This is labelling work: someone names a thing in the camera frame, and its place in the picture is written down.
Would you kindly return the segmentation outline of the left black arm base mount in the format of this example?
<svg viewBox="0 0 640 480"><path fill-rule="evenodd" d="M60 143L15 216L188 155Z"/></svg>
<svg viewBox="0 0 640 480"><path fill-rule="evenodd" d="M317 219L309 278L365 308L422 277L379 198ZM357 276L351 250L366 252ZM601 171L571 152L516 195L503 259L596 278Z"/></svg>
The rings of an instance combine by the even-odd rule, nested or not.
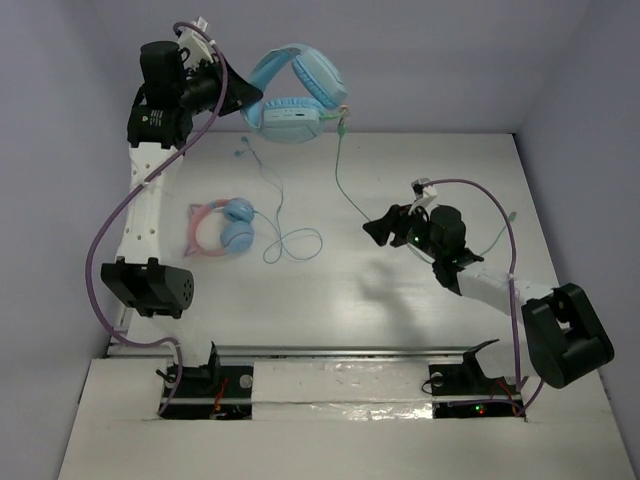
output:
<svg viewBox="0 0 640 480"><path fill-rule="evenodd" d="M216 346L209 361L184 367L171 365L156 374L164 381L159 416L166 420L250 420L252 418L252 364L221 362Z"/></svg>

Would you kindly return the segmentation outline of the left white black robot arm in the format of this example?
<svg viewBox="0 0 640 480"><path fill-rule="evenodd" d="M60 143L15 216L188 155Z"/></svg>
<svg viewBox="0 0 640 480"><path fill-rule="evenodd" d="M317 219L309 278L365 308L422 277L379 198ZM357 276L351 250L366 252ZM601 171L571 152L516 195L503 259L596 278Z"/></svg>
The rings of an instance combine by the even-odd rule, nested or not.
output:
<svg viewBox="0 0 640 480"><path fill-rule="evenodd" d="M182 314L193 299L190 271L164 264L162 206L170 199L184 154L198 141L195 116L241 113L249 128L276 143L299 144L343 120L347 88L337 67L319 50L287 44L266 53L247 79L226 62L214 41L156 41L140 49L143 84L127 124L131 190L117 207L126 224L116 260L101 267L102 282L140 316L166 318L163 342L178 364L190 367L188 383L215 392L221 368L208 361L211 346L186 332Z"/></svg>

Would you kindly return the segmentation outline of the light blue over-ear headphones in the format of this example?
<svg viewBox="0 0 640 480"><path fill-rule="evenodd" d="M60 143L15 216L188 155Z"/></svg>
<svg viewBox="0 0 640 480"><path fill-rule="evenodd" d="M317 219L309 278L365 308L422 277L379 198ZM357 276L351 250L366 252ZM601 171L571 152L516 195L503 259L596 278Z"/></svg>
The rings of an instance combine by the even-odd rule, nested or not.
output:
<svg viewBox="0 0 640 480"><path fill-rule="evenodd" d="M309 95L260 100L243 108L241 114L247 126L263 139L301 144L319 137L327 122L344 120L348 92L339 70L328 57L315 48L296 43L266 53L250 73L248 82L264 93L287 65Z"/></svg>

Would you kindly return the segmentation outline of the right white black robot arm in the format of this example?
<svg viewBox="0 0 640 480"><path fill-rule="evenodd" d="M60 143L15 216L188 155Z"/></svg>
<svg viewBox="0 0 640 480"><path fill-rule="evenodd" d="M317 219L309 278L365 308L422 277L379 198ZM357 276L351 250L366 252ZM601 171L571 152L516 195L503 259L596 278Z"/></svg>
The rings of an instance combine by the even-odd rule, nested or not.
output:
<svg viewBox="0 0 640 480"><path fill-rule="evenodd" d="M549 386L562 389L614 359L614 346L580 286L534 284L484 266L484 258L466 245L466 225L456 208L426 212L395 204L363 229L380 246L416 248L432 259L443 288L514 318L524 327L531 367Z"/></svg>

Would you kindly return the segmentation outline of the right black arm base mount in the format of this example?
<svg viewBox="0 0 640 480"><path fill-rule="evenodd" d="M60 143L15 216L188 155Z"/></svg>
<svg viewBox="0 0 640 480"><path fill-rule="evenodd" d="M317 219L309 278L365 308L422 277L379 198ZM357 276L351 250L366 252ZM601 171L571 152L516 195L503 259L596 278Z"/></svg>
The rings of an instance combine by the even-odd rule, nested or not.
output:
<svg viewBox="0 0 640 480"><path fill-rule="evenodd" d="M429 366L429 377L421 386L433 400L435 419L472 419L522 416L524 403L505 377L487 377L476 356L498 339L488 340L466 350L460 363Z"/></svg>

